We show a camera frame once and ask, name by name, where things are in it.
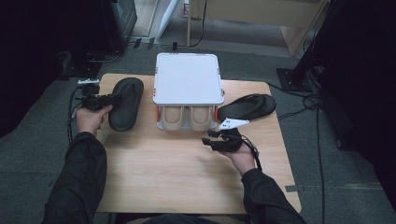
gray carpet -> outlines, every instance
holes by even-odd
[[[146,45],[126,52],[105,73],[153,75],[156,55],[170,47]],[[178,52],[214,53],[223,79],[265,81],[279,86],[276,69],[293,68],[297,59],[265,55],[179,49]],[[52,183],[60,173],[67,149],[68,100],[78,78],[54,81],[31,108],[20,126],[0,139],[0,223],[39,223]],[[299,97],[271,88],[280,116],[303,108]],[[290,165],[308,223],[321,222],[316,111],[280,121]],[[319,111],[320,145],[325,179],[326,223],[395,223],[396,215],[377,183],[373,167],[359,153],[337,148],[337,138],[324,111]],[[107,223],[97,214],[95,223]]]

white lid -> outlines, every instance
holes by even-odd
[[[156,105],[221,105],[218,57],[213,54],[157,55],[153,101]]]

hand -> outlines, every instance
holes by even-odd
[[[245,143],[235,152],[219,153],[231,159],[233,166],[235,166],[241,176],[247,171],[256,168],[250,148]]]
[[[77,111],[77,126],[80,133],[87,132],[97,135],[100,125],[105,121],[105,114],[107,114],[113,105],[107,105],[98,111],[91,111],[87,108],[81,108]]]

black slipper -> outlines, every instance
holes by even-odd
[[[114,131],[126,132],[134,127],[143,89],[143,82],[135,77],[124,78],[114,87],[113,94],[122,96],[108,113],[108,124]]]
[[[276,102],[267,94],[250,94],[219,108],[219,119],[259,119],[275,111]]]

black sleeve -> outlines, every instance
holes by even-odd
[[[242,176],[244,206],[254,224],[305,223],[273,178],[258,169]]]
[[[43,223],[92,223],[106,183],[106,151],[91,133],[79,133],[45,206]]]

